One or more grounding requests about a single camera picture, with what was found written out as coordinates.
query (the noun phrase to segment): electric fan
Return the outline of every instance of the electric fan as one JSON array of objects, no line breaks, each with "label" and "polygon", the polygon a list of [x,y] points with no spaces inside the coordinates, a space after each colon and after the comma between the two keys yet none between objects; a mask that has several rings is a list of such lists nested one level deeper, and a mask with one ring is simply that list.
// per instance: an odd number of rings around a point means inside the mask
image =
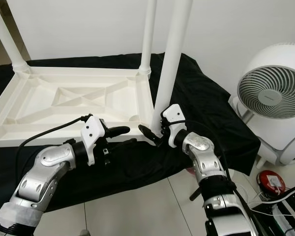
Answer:
[{"label": "electric fan", "polygon": [[259,137],[260,168],[295,163],[295,44],[260,51],[238,84],[231,105]]}]

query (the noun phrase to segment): white wall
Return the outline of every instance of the white wall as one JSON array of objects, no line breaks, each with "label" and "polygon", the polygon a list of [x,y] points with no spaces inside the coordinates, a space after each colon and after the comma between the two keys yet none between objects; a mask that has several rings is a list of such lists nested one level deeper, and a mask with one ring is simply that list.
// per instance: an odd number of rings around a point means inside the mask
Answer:
[{"label": "white wall", "polygon": [[[165,51],[173,0],[158,0],[153,52]],[[147,0],[8,0],[32,59],[141,51]],[[232,94],[260,49],[295,42],[295,0],[194,0],[183,52]]]}]

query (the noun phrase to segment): fan grille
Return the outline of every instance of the fan grille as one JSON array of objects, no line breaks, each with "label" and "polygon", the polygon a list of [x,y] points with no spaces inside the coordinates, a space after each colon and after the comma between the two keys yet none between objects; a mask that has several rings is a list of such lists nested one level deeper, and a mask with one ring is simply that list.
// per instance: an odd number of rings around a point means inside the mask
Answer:
[{"label": "fan grille", "polygon": [[[260,93],[270,91],[280,99],[272,105],[260,99]],[[251,111],[267,118],[295,117],[295,72],[282,67],[263,67],[245,75],[238,94]]]}]

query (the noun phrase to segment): black cloth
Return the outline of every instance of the black cloth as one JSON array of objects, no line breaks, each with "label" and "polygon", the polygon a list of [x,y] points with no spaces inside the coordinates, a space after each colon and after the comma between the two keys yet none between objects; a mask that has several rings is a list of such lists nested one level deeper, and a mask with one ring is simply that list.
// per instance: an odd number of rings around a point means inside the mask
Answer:
[{"label": "black cloth", "polygon": [[[164,54],[151,56],[152,74],[149,80],[153,103],[161,74]],[[141,54],[108,57],[32,60],[30,66],[99,67],[135,69],[140,65]],[[0,94],[13,76],[11,65],[0,66]],[[228,104],[230,95],[217,83],[205,76],[196,61],[181,55],[171,104],[178,103],[186,119],[197,120],[209,126],[219,137],[230,168],[250,174],[260,141],[238,118]],[[188,129],[214,138],[194,124]],[[42,147],[25,147],[22,150],[19,171],[25,160]],[[14,191],[14,157],[16,147],[0,148],[0,207]],[[221,150],[215,147],[220,155]],[[191,161],[177,148],[167,145],[160,148],[145,142],[129,143],[115,148],[108,167],[95,164],[68,172],[59,182],[48,210],[71,206],[125,190],[157,182],[191,166]],[[33,164],[29,162],[26,170]]]}]

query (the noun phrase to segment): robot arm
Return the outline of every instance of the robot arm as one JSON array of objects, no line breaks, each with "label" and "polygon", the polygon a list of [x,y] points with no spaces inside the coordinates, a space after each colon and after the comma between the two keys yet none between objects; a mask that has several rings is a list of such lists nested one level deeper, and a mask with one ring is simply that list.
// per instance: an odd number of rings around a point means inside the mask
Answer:
[{"label": "robot arm", "polygon": [[[174,123],[185,120],[178,104],[166,109],[162,114],[162,133],[168,138],[172,148],[180,148],[193,162],[193,169],[199,184],[199,189],[190,197],[194,200],[202,194],[204,209],[208,221],[206,231],[208,236],[257,236],[254,223],[245,211],[239,197],[234,194],[234,186],[214,154],[213,142],[194,132],[189,132],[184,123]],[[146,127],[140,127],[143,133],[152,133]]]},{"label": "robot arm", "polygon": [[126,126],[108,129],[103,120],[89,116],[81,130],[82,141],[43,149],[20,181],[10,201],[0,209],[1,235],[32,235],[54,195],[59,180],[80,164],[93,165],[96,142],[129,132]]}]

